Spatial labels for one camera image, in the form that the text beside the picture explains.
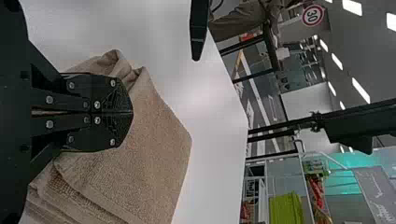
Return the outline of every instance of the sign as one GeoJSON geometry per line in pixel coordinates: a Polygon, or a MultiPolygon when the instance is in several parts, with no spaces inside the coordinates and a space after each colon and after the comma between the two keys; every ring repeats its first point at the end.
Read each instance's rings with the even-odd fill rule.
{"type": "Polygon", "coordinates": [[[323,21],[324,9],[319,5],[312,5],[304,10],[303,24],[306,26],[316,26],[323,21]]]}
{"type": "Polygon", "coordinates": [[[396,189],[382,166],[352,169],[377,224],[396,223],[396,189]]]}

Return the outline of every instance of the cable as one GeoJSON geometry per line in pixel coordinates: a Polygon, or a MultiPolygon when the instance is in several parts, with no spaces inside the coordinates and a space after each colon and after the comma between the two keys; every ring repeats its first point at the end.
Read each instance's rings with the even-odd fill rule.
{"type": "Polygon", "coordinates": [[[222,6],[223,3],[224,0],[221,0],[220,3],[212,10],[212,13],[215,13],[215,11],[217,11],[222,6]]]}

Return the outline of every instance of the screw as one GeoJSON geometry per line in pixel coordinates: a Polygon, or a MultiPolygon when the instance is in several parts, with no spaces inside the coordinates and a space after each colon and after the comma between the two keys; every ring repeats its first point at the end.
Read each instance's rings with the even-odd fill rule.
{"type": "Polygon", "coordinates": [[[100,124],[100,118],[99,117],[95,118],[95,124],[100,124]]]}
{"type": "Polygon", "coordinates": [[[67,137],[67,142],[69,142],[69,143],[74,142],[74,136],[68,136],[67,137]]]}
{"type": "Polygon", "coordinates": [[[90,118],[85,117],[85,118],[84,118],[84,123],[90,123],[90,118]]]}
{"type": "Polygon", "coordinates": [[[94,106],[96,109],[100,108],[100,102],[99,101],[95,101],[94,106]]]}
{"type": "Polygon", "coordinates": [[[20,77],[23,80],[29,80],[29,73],[27,71],[21,71],[20,77]]]}
{"type": "Polygon", "coordinates": [[[20,147],[20,152],[27,152],[27,151],[29,151],[29,149],[30,149],[29,146],[27,146],[27,145],[22,145],[22,146],[20,147]]]}
{"type": "Polygon", "coordinates": [[[48,128],[48,129],[53,128],[53,121],[52,121],[52,120],[47,120],[47,122],[46,122],[46,128],[48,128]]]}
{"type": "Polygon", "coordinates": [[[75,86],[74,82],[69,82],[69,89],[70,90],[73,90],[75,87],[76,86],[75,86]]]}
{"type": "Polygon", "coordinates": [[[49,104],[49,105],[52,105],[53,104],[53,97],[52,96],[47,96],[46,97],[46,103],[49,104]]]}

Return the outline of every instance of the red object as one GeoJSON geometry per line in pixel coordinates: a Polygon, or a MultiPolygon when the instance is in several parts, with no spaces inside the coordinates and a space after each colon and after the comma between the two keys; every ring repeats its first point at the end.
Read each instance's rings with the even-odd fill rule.
{"type": "Polygon", "coordinates": [[[241,219],[250,219],[247,203],[242,203],[240,216],[241,216],[241,219]]]}
{"type": "Polygon", "coordinates": [[[315,199],[317,201],[317,206],[321,209],[324,208],[324,202],[323,202],[323,198],[322,195],[320,193],[320,189],[319,186],[317,185],[317,183],[315,183],[315,181],[313,179],[309,179],[309,183],[311,184],[312,190],[314,191],[315,194],[315,199]]]}
{"type": "Polygon", "coordinates": [[[248,34],[248,33],[246,33],[246,34],[243,34],[243,35],[242,35],[241,40],[242,40],[242,41],[247,41],[247,40],[249,40],[249,39],[251,39],[251,38],[253,38],[253,37],[254,37],[254,34],[248,34]]]}
{"type": "Polygon", "coordinates": [[[324,9],[319,5],[312,5],[304,10],[303,24],[306,26],[316,26],[323,21],[324,9]]]}

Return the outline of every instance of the metal bolt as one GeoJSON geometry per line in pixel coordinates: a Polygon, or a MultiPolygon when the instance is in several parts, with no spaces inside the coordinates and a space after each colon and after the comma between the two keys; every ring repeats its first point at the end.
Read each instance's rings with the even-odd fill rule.
{"type": "Polygon", "coordinates": [[[74,136],[68,136],[67,137],[67,142],[69,142],[69,143],[74,142],[74,136]]]}
{"type": "Polygon", "coordinates": [[[99,117],[96,117],[96,118],[95,118],[95,124],[100,124],[100,121],[101,121],[101,120],[100,120],[99,117]]]}
{"type": "Polygon", "coordinates": [[[27,151],[29,151],[29,150],[30,150],[30,147],[27,146],[27,145],[22,145],[22,146],[20,147],[20,152],[27,152],[27,151]]]}
{"type": "Polygon", "coordinates": [[[90,123],[90,121],[91,121],[90,118],[88,118],[88,117],[84,118],[84,123],[90,123]]]}
{"type": "Polygon", "coordinates": [[[73,90],[75,87],[76,86],[75,86],[74,82],[69,82],[69,89],[70,90],[73,90]]]}
{"type": "Polygon", "coordinates": [[[48,129],[53,128],[53,121],[52,121],[52,120],[47,120],[47,122],[46,122],[46,128],[48,128],[48,129]]]}
{"type": "Polygon", "coordinates": [[[95,101],[94,106],[96,109],[100,108],[100,102],[99,101],[95,101]]]}
{"type": "Polygon", "coordinates": [[[52,105],[53,104],[53,97],[52,96],[47,96],[46,97],[46,103],[49,104],[49,105],[52,105]]]}

